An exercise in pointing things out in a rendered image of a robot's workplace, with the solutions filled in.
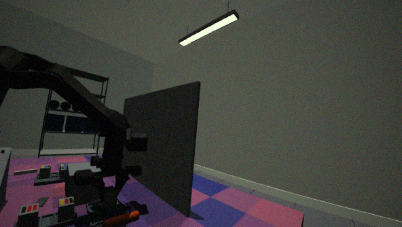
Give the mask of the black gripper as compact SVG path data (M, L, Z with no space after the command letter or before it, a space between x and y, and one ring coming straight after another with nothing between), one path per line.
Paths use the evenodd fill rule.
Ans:
M104 152L102 154L102 166L101 171L92 172L90 169L77 170L74 173L73 181L76 186L85 186L90 185L96 186L100 200L103 203L105 197L105 182L103 181L104 177L115 176L115 189L117 190L117 196L120 193L120 190L123 188L124 184L126 184L127 180L129 180L129 173L134 176L142 175L142 168L137 164L127 164L125 168L121 168L122 159L124 156L123 152L115 153L115 152Z

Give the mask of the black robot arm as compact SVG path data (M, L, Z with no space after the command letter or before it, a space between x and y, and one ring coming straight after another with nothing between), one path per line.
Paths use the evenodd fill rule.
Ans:
M103 105L64 65L0 46L0 107L10 88L56 92L96 124L98 136L105 137L104 152L123 152L124 145L128 152L147 151L148 134L132 133L126 117Z

